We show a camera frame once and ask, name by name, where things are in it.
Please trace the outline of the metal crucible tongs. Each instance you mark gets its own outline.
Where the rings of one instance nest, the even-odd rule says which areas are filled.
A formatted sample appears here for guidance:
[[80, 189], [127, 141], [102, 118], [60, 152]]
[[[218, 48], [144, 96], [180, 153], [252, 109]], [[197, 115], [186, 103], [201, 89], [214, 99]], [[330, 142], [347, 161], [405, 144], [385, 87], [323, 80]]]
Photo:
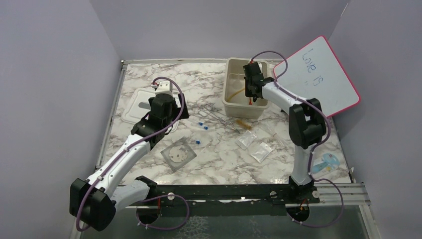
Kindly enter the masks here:
[[240, 133], [240, 130], [234, 126], [234, 124], [226, 119], [224, 119], [222, 116], [220, 116], [219, 111], [216, 110], [212, 105], [207, 104], [201, 107], [199, 109], [199, 115], [206, 117], [212, 117], [213, 119], [217, 120], [219, 123], [221, 123], [225, 128], [231, 129], [236, 133]]

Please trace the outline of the amber rubber tubing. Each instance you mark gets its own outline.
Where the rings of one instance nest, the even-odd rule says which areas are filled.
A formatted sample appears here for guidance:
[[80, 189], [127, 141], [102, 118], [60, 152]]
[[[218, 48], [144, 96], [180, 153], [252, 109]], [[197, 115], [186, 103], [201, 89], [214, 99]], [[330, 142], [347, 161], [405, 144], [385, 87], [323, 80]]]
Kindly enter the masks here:
[[240, 89], [240, 90], [238, 90], [238, 91], [236, 91], [236, 92], [234, 92], [233, 94], [231, 94], [227, 99], [226, 99], [226, 101], [227, 102], [230, 102], [231, 101], [231, 99], [233, 98], [233, 97], [235, 97], [235, 96], [237, 96], [239, 93], [242, 93], [242, 92], [244, 92], [245, 91], [245, 87], [243, 87], [242, 89]]

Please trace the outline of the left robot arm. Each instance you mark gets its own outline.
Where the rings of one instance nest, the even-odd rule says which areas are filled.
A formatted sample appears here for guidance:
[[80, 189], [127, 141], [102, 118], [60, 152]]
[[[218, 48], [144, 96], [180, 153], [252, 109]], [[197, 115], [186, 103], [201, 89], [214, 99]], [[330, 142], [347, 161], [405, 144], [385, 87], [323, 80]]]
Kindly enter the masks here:
[[116, 212], [135, 203], [151, 204], [156, 190], [141, 180], [120, 187], [119, 183], [129, 170], [166, 135], [180, 119], [187, 119], [184, 94], [179, 93], [181, 106], [173, 96], [158, 93], [149, 99], [150, 112], [136, 123], [117, 153], [98, 171], [83, 180], [77, 178], [70, 186], [70, 214], [76, 218], [77, 231], [88, 228], [104, 230]]

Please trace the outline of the small clear zip bag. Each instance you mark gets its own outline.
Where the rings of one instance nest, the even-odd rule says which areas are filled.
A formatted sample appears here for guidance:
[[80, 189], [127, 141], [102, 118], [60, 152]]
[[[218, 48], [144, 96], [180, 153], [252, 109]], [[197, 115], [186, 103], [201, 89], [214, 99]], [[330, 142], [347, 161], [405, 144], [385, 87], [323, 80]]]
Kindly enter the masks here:
[[236, 145], [238, 145], [241, 149], [246, 150], [252, 142], [257, 138], [257, 136], [247, 130], [243, 135], [241, 135], [236, 141]]

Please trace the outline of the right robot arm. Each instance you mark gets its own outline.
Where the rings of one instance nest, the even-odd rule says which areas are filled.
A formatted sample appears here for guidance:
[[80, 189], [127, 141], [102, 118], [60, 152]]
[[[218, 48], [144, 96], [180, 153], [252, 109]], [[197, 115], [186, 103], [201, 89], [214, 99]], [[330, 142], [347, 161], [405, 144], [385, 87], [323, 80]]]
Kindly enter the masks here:
[[284, 89], [272, 77], [265, 78], [257, 62], [243, 66], [245, 95], [256, 101], [265, 99], [288, 114], [288, 132], [295, 145], [294, 168], [287, 189], [288, 198], [295, 203], [307, 196], [305, 186], [314, 182], [311, 173], [315, 148], [326, 142], [331, 133], [327, 117], [316, 98], [305, 100]]

